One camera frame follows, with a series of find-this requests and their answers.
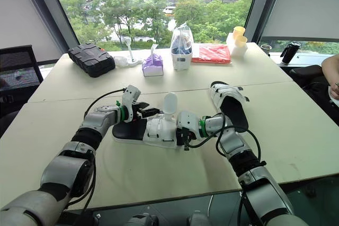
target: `green ring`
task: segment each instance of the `green ring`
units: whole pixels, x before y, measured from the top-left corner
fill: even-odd
[[[206,133],[205,121],[204,120],[200,120],[200,125],[201,125],[202,135],[204,137],[207,137],[208,135]]]
[[[125,120],[125,110],[123,107],[119,106],[120,112],[121,112],[121,122]]]

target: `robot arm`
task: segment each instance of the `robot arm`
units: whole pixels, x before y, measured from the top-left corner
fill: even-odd
[[[1,225],[55,225],[69,201],[87,191],[102,138],[110,126],[132,121],[132,104],[139,95],[140,91],[130,85],[123,93],[121,105],[102,106],[89,113],[72,140],[44,170],[40,188],[1,208]]]
[[[185,149],[190,139],[206,138],[225,126],[231,126],[228,117],[215,116],[197,118],[193,113],[181,112],[177,118],[177,126],[183,139]],[[243,204],[255,225],[293,225],[306,226],[303,220],[293,215],[292,205],[268,172],[265,162],[260,162],[254,155],[244,138],[235,128],[224,130],[220,137],[220,147],[231,163],[238,181],[243,189]]]

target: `person's arm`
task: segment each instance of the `person's arm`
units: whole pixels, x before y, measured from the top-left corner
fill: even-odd
[[[339,100],[339,54],[325,59],[322,62],[323,73],[331,86],[331,95]]]

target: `shoe insole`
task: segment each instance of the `shoe insole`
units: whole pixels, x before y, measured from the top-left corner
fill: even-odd
[[[113,126],[112,133],[117,139],[142,140],[146,131],[147,119],[125,123],[121,122]]]
[[[214,84],[228,85],[225,82],[217,81],[212,82],[211,87]],[[223,112],[223,114],[228,116],[229,119],[231,119],[233,125],[248,129],[248,121],[243,106],[241,102],[239,102],[237,99],[231,96],[226,96],[220,106],[220,110]],[[237,132],[245,132],[243,129],[240,128],[235,128],[235,130]]]

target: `glass window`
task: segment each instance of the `glass window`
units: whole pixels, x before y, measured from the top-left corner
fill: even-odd
[[[225,42],[233,27],[244,25],[252,0],[60,0],[80,43],[108,51],[153,43],[169,48],[172,30],[184,22],[195,42]]]
[[[284,48],[292,41],[269,40],[261,38],[259,45],[268,44],[272,47],[271,52],[282,52]],[[297,41],[301,44],[298,52],[331,54],[339,53],[339,42],[316,42],[316,41]]]

